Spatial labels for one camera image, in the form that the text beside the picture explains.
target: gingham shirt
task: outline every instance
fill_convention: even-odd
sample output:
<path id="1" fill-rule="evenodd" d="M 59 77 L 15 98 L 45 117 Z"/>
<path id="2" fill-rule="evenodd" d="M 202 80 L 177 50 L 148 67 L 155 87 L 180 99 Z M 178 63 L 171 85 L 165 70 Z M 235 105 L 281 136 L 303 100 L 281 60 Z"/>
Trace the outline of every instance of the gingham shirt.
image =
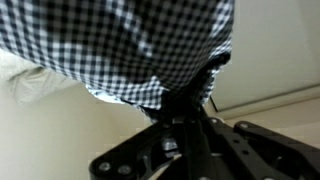
<path id="1" fill-rule="evenodd" d="M 1 0 L 0 48 L 157 119 L 181 97 L 208 100 L 219 67 L 190 82 L 231 52 L 233 7 L 233 0 Z"/>

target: black mechanism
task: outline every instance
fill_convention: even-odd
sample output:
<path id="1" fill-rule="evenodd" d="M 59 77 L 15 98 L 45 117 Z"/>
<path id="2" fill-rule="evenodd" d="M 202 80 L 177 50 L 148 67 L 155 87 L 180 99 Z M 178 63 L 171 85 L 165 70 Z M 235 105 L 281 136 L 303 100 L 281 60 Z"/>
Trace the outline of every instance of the black mechanism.
<path id="1" fill-rule="evenodd" d="M 249 122 L 177 116 L 95 159 L 91 180 L 320 180 L 320 150 Z"/>

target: white fabric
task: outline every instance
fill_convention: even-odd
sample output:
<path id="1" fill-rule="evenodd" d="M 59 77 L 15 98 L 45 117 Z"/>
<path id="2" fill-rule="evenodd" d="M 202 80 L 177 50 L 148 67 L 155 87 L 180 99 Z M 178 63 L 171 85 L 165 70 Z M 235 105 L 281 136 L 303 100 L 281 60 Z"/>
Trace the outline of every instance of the white fabric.
<path id="1" fill-rule="evenodd" d="M 23 60 L 21 57 L 0 49 L 0 81 L 8 81 L 14 76 L 34 68 L 38 65 Z"/>
<path id="2" fill-rule="evenodd" d="M 39 67 L 15 76 L 11 82 L 11 92 L 19 105 L 27 105 L 76 83 L 65 76 Z"/>

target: white wall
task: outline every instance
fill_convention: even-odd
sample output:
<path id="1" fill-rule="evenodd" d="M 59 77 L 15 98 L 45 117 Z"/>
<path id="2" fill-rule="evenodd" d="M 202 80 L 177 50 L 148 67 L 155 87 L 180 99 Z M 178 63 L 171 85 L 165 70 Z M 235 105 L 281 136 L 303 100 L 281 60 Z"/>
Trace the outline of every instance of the white wall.
<path id="1" fill-rule="evenodd" d="M 19 107 L 1 85 L 0 100 L 1 180 L 87 180 L 92 159 L 146 126 L 137 110 L 82 86 Z"/>
<path id="2" fill-rule="evenodd" d="M 320 148 L 320 98 L 226 120 L 246 120 Z"/>
<path id="3" fill-rule="evenodd" d="M 219 111 L 320 85 L 319 7 L 319 0 L 236 1 L 231 61 L 212 96 Z"/>

